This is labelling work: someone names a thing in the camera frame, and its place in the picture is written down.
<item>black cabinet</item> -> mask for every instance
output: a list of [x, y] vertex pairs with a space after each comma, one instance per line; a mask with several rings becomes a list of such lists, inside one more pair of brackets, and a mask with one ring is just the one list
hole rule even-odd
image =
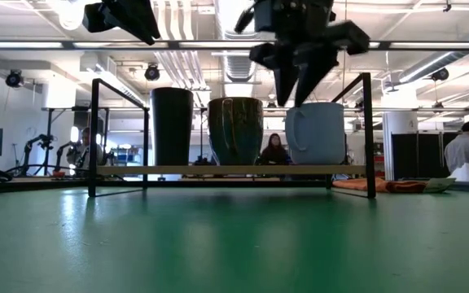
[[392, 135], [394, 179], [448, 177], [445, 148], [459, 133]]
[[393, 134], [392, 158], [395, 180], [417, 177], [417, 135]]

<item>woman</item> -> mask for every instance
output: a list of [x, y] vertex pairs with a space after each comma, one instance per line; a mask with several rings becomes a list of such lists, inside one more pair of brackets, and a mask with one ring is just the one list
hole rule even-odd
[[277, 133], [269, 137], [269, 143], [260, 155], [261, 164], [289, 164], [290, 158], [285, 148], [282, 146], [282, 140]]

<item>white shirt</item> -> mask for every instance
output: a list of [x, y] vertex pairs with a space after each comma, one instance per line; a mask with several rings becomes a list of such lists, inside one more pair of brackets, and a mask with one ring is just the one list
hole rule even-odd
[[445, 148], [445, 158], [450, 173], [469, 163], [469, 134], [459, 134], [451, 141]]

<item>green table surface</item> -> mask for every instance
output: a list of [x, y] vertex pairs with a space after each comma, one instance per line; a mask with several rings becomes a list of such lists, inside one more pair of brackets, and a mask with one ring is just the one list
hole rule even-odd
[[0, 194], [0, 292], [469, 292], [469, 194]]

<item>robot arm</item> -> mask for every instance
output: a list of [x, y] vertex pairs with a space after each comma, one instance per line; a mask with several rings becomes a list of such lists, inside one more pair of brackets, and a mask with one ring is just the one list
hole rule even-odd
[[119, 27], [148, 45], [160, 38], [149, 0], [102, 0], [85, 6], [83, 25], [90, 33]]
[[39, 146], [41, 148], [49, 148], [51, 149], [51, 142], [54, 140], [53, 136], [48, 136], [45, 134], [39, 134], [36, 138], [32, 138], [27, 141], [24, 145], [24, 162], [23, 167], [21, 168], [20, 175], [21, 177], [25, 177], [28, 172], [28, 163], [30, 161], [30, 152], [32, 151], [33, 144], [36, 142], [40, 142]]
[[271, 32], [276, 42], [254, 46], [249, 59], [274, 72], [278, 105], [284, 106], [296, 87], [299, 107], [334, 66], [340, 50], [366, 53], [370, 37], [352, 21], [335, 20], [332, 0], [256, 0], [239, 18], [241, 33], [255, 20], [257, 32]]
[[54, 168], [55, 172], [58, 172], [61, 170], [61, 158], [63, 157], [64, 149], [67, 147], [71, 147], [70, 151], [68, 152], [69, 154], [70, 152], [74, 152], [74, 150], [77, 151], [76, 142], [68, 142], [60, 146], [59, 149], [57, 150], [57, 160], [55, 161], [55, 168]]

